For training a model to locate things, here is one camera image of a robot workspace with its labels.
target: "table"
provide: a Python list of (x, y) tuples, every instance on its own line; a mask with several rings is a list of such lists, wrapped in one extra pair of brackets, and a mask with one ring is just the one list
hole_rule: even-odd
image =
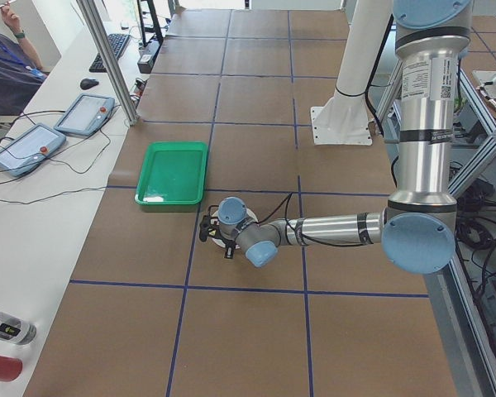
[[(106, 28), (108, 33), (119, 31), (113, 24), (107, 24)], [(145, 79), (136, 65), (137, 47), (138, 40), (131, 39), (119, 60), (129, 89), (136, 77)], [(79, 82), (85, 77), (94, 77), (100, 82), (88, 93), (115, 97), (107, 74), (88, 72), (96, 54), (92, 38), (84, 29), (25, 112), (66, 110), (82, 92)], [(33, 121), (53, 126), (59, 116), (33, 116)], [(30, 125), (27, 119), (19, 120), (7, 135), (19, 136)], [(103, 128), (108, 137), (98, 133), (56, 157), (77, 170), (85, 170), (110, 139), (110, 145), (89, 172), (78, 175), (66, 165), (46, 161), (27, 177), (0, 185), (0, 198), (31, 201), (63, 191), (105, 186), (127, 130), (128, 124), (120, 109)], [(68, 137), (63, 148), (78, 141), (81, 138)], [(0, 182), (9, 179), (0, 174)], [(17, 380), (0, 382), (0, 396), (18, 396), (26, 388), (102, 196), (100, 189), (66, 194), (31, 205), (0, 203), (0, 310), (31, 321), (37, 327), (36, 339), (24, 347), (0, 341), (0, 355), (18, 357), (24, 363)]]
[[(284, 246), (256, 269), (198, 241), (206, 208), (229, 195), (261, 216), (289, 192), (291, 218), (385, 207), (379, 136), (312, 142), (345, 15), (186, 10), (169, 32), (25, 396), (455, 395), (422, 277), (380, 245)], [(136, 205), (152, 141), (208, 144), (198, 209)]]

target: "spray can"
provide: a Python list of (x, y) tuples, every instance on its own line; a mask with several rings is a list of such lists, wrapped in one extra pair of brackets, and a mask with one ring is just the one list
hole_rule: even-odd
[(22, 372), (22, 361), (17, 358), (0, 356), (0, 381), (15, 380)]
[(36, 335), (36, 328), (27, 321), (0, 312), (0, 340), (26, 345)]

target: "blue shirt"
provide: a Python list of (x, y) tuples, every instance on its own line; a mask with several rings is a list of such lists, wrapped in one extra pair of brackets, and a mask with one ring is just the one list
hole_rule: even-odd
[(27, 66), (35, 68), (17, 43), (0, 34), (0, 115), (20, 114), (41, 86), (43, 79)]

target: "label sticker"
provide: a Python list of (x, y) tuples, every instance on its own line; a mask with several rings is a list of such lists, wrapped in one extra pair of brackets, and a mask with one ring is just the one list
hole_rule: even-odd
[(422, 60), (404, 66), (403, 70), (403, 101), (422, 99), (430, 96), (430, 72), (432, 62)]
[(12, 325), (8, 325), (5, 323), (0, 324), (0, 332), (6, 333), (11, 337), (15, 337), (20, 333), (20, 328), (13, 327)]
[(455, 96), (455, 58), (441, 57), (432, 60), (432, 84), (430, 99), (432, 101), (453, 101)]
[(437, 130), (432, 132), (432, 137), (430, 139), (430, 144), (434, 143), (444, 143), (444, 142), (452, 142), (453, 136), (452, 130)]

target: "computer mouse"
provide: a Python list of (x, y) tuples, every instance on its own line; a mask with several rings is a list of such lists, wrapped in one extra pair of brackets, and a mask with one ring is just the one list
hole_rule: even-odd
[(82, 79), (81, 84), (79, 85), (81, 89), (91, 89), (99, 84), (99, 80), (97, 79)]

